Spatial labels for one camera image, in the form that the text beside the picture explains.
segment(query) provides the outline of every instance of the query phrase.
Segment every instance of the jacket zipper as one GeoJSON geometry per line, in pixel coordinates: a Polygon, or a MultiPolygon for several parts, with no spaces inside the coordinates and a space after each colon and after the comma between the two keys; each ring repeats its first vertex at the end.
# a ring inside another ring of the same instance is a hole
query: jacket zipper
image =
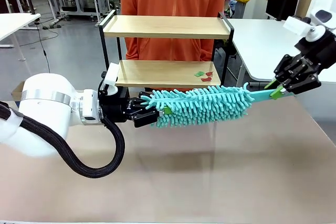
{"type": "MultiPolygon", "coordinates": [[[[176,16],[176,9],[177,9],[177,0],[174,0],[173,2],[173,13],[172,16],[176,16]]],[[[170,46],[170,60],[173,60],[173,39],[171,40],[171,46],[170,46]]]]}

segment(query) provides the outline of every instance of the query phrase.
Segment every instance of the robotic arm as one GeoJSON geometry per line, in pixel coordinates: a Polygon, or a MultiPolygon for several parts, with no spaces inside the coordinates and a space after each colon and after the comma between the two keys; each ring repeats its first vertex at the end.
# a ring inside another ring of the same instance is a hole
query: robotic arm
{"type": "MultiPolygon", "coordinates": [[[[276,99],[284,92],[302,93],[321,86],[318,74],[336,62],[336,14],[313,12],[318,26],[289,18],[285,27],[304,36],[296,48],[300,54],[285,55],[276,67],[275,79],[266,89],[276,89],[276,99]]],[[[135,127],[152,124],[161,115],[154,108],[146,109],[140,97],[130,98],[128,88],[115,87],[119,66],[111,63],[103,72],[98,91],[77,92],[70,82],[58,74],[41,73],[27,79],[18,112],[0,103],[0,143],[5,143],[29,156],[48,156],[58,152],[76,173],[100,178],[120,165],[125,142],[116,123],[131,120],[135,127]],[[72,125],[103,124],[111,131],[116,149],[112,161],[101,168],[83,164],[66,141],[72,125]]]]}

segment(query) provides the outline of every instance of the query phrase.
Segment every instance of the silver ring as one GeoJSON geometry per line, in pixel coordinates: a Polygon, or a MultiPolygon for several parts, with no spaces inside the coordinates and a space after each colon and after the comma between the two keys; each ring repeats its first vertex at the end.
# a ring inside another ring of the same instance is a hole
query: silver ring
{"type": "Polygon", "coordinates": [[[21,101],[28,99],[41,99],[41,100],[49,100],[64,103],[70,106],[71,97],[67,94],[63,94],[57,91],[49,91],[49,90],[25,90],[22,92],[21,101]]]}

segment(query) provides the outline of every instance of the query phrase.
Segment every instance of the green paper scrap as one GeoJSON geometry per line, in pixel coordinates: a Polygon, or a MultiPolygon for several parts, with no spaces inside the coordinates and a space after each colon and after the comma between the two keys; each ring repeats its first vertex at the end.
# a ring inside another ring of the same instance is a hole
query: green paper scrap
{"type": "Polygon", "coordinates": [[[203,76],[204,74],[205,74],[205,72],[200,71],[200,72],[197,72],[196,74],[194,74],[194,76],[200,77],[200,76],[203,76]]]}
{"type": "Polygon", "coordinates": [[[165,115],[172,115],[173,111],[169,107],[164,107],[163,112],[165,115]]]}

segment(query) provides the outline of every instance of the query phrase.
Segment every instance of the wooden shelf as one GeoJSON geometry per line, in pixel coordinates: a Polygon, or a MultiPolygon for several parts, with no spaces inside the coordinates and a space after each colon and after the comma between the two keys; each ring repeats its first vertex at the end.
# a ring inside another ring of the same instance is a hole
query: wooden shelf
{"type": "Polygon", "coordinates": [[[220,18],[116,15],[104,28],[109,37],[228,39],[220,18]]]}
{"type": "Polygon", "coordinates": [[[116,86],[147,88],[207,88],[220,85],[211,61],[121,60],[116,86]],[[196,77],[199,71],[213,72],[212,81],[196,77]]]}

